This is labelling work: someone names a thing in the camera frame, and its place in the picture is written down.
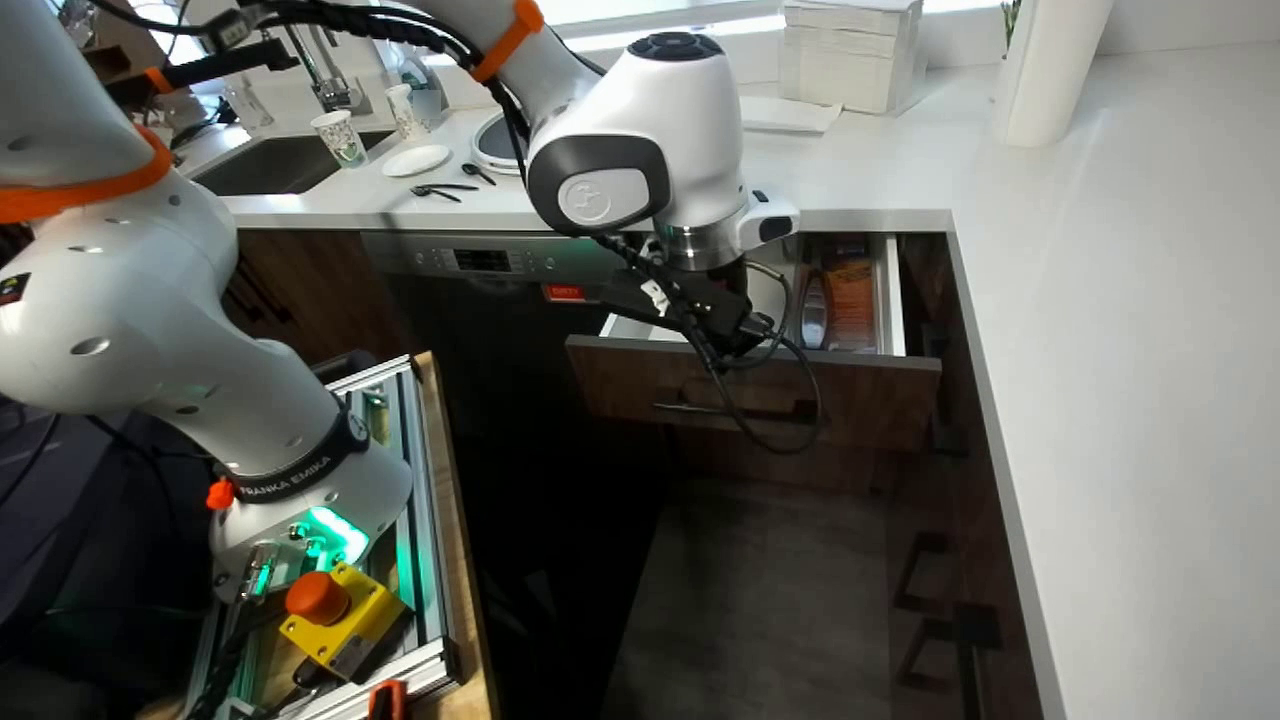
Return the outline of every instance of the kitchen counter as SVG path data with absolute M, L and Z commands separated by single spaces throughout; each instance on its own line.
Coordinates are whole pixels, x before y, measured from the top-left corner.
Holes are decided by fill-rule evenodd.
M 990 142 L 990 91 L 956 73 L 898 119 L 751 132 L 744 171 L 804 226 L 956 235 L 1048 714 L 1276 714 L 1280 48 L 1103 60 L 1055 147 Z M 436 134 L 473 127 L 455 110 Z M 238 226 L 540 226 L 510 177 L 465 202 L 407 189 L 368 162 L 228 207 Z

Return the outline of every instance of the open drawer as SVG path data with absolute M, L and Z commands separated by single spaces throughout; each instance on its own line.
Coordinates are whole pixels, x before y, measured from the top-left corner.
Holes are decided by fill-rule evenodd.
M 818 444 L 922 448 L 939 358 L 910 348 L 922 319 L 909 304 L 898 241 L 810 233 L 748 262 L 751 304 L 809 348 L 818 395 L 809 367 L 779 348 L 766 364 L 723 377 L 739 415 L 779 444 L 818 424 Z M 610 314 L 601 335 L 571 335 L 566 358 L 594 415 L 737 430 L 710 377 L 675 332 Z

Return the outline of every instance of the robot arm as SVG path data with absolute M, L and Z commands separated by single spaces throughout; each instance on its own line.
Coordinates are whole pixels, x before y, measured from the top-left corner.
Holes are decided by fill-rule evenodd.
M 379 9 L 389 26 L 425 26 L 415 13 Z M 520 110 L 535 211 L 627 254 L 618 309 L 684 329 L 697 348 L 731 348 L 751 304 L 698 271 L 784 235 L 793 211 L 739 183 L 721 48 L 651 37 L 594 76 L 527 0 L 418 9 L 436 31 L 479 48 L 473 76 Z M 0 63 L 0 223 L 40 216 L 36 243 L 0 271 L 0 391 L 57 410 L 140 407 L 206 448 L 238 483 L 215 521 L 223 567 L 284 539 L 307 506 L 365 536 L 389 527 L 407 467 L 368 448 L 284 343 L 246 339 L 220 310 L 234 262 L 228 211 L 128 127 L 42 3 L 5 0 L 0 40 L 22 60 Z M 656 223 L 660 254 L 606 241 L 634 218 Z

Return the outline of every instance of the wire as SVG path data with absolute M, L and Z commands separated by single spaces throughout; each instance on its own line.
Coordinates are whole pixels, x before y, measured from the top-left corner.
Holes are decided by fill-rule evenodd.
M 264 598 L 238 602 L 234 625 L 231 625 L 223 649 L 215 649 L 206 680 L 205 680 L 194 703 L 186 708 L 186 720 L 212 720 L 215 714 L 215 708 L 223 703 L 223 696 L 228 696 L 228 688 L 234 680 L 244 644 L 264 619 L 266 619 Z
M 186 13 L 193 13 L 193 0 L 185 0 L 173 21 L 186 24 Z
M 33 456 L 22 460 L 22 467 L 17 467 L 17 477 L 5 483 L 0 491 L 0 506 L 6 506 L 6 498 L 28 483 L 36 460 L 42 456 L 49 438 L 57 437 L 57 428 L 64 424 L 64 415 L 52 415 L 42 437 L 36 438 Z
M 271 3 L 271 9 L 274 9 L 274 16 L 264 21 L 259 26 L 271 26 L 271 24 L 323 24 L 323 26 L 342 26 L 352 37 L 425 42 L 433 51 L 448 51 L 461 67 L 477 67 L 484 60 L 484 51 L 477 42 L 469 42 L 448 24 L 433 21 L 427 13 L 352 9 L 352 3 L 296 3 L 296 0 L 284 0 L 284 3 Z M 484 88 L 493 91 L 493 99 L 505 110 L 505 124 L 509 124 L 509 134 L 510 134 L 510 153 L 515 153 L 515 166 L 522 177 L 527 119 L 520 110 L 520 99 L 498 79 L 488 79 Z
M 319 73 L 311 63 L 311 56 L 305 51 L 305 42 L 296 40 L 293 24 L 284 24 L 284 37 L 293 42 L 293 56 L 305 63 L 307 79 L 319 85 Z
M 737 364 L 729 364 L 729 373 L 751 373 L 751 367 L 760 367 L 760 364 L 766 364 L 773 354 L 776 354 L 776 348 L 779 348 L 779 335 L 793 329 L 793 278 L 784 277 L 784 271 L 766 271 L 766 268 L 755 268 L 755 262 L 748 262 L 751 271 L 760 271 L 760 277 L 766 277 L 766 278 L 776 278 L 779 288 L 784 288 L 784 319 L 776 324 L 776 332 L 766 335 L 766 352 L 760 352 L 760 354 L 739 354 Z
M 627 243 L 616 243 L 616 241 L 606 241 L 606 235 L 591 235 L 591 241 L 594 241 L 601 247 L 623 254 L 632 268 L 645 268 L 651 278 L 660 278 L 662 292 L 671 296 L 671 304 L 688 304 L 688 292 L 684 292 L 679 285 L 671 285 L 660 262 L 645 260 L 640 252 L 632 252 Z M 729 421 L 731 421 L 755 448 L 765 448 L 765 450 L 773 450 L 773 456 L 799 456 L 799 450 L 809 450 L 809 448 L 818 438 L 818 428 L 824 428 L 818 380 L 817 380 L 810 354 L 809 354 L 794 339 L 787 339 L 784 329 L 773 332 L 766 339 L 773 339 L 773 348 L 765 352 L 765 358 L 773 358 L 773 352 L 776 352 L 776 343 L 779 343 L 779 348 L 787 348 L 787 352 L 799 358 L 804 380 L 809 380 L 810 424 L 804 428 L 804 438 L 799 438 L 799 444 L 773 444 L 773 438 L 765 438 L 765 437 L 751 428 L 751 421 L 744 415 L 744 407 L 737 407 L 737 398 L 729 395 L 723 373 L 717 367 L 717 354 L 710 354 L 703 343 L 688 343 L 688 348 L 697 352 L 697 358 L 698 358 L 703 373 L 710 377 L 717 398 L 721 398 L 721 407 L 729 410 Z
M 108 13 L 108 16 L 123 21 L 123 24 L 146 26 L 146 31 L 206 37 L 205 24 L 155 24 L 155 21 L 144 21 L 136 13 L 117 9 L 113 0 L 93 0 L 93 9 L 100 9 L 100 13 Z
M 779 332 L 776 332 L 776 339 L 799 358 L 804 380 L 809 380 L 809 395 L 810 395 L 810 424 L 804 424 L 804 438 L 799 438 L 799 444 L 773 444 L 773 438 L 765 438 L 765 437 L 751 428 L 751 421 L 744 415 L 744 407 L 737 407 L 737 398 L 729 395 L 723 377 L 717 373 L 717 358 L 710 358 L 703 348 L 697 348 L 697 354 L 703 358 L 703 367 L 708 367 L 708 377 L 710 377 L 710 388 L 717 388 L 717 395 L 721 395 L 721 407 L 729 410 L 729 421 L 731 421 L 755 448 L 765 448 L 765 450 L 773 450 L 773 456 L 799 456 L 799 450 L 809 450 L 809 448 L 818 438 L 818 428 L 824 428 L 824 395 L 818 395 L 817 367 L 810 367 L 809 352 L 804 352 L 794 339 L 779 335 Z

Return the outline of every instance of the green light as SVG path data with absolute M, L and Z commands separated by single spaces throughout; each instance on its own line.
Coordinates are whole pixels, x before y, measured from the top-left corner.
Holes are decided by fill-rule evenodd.
M 305 536 L 319 572 L 332 563 L 354 563 L 368 553 L 368 536 L 332 506 L 307 506 L 296 530 Z
M 257 576 L 251 576 L 251 595 L 266 595 L 271 576 L 274 576 L 274 563 L 257 567 Z

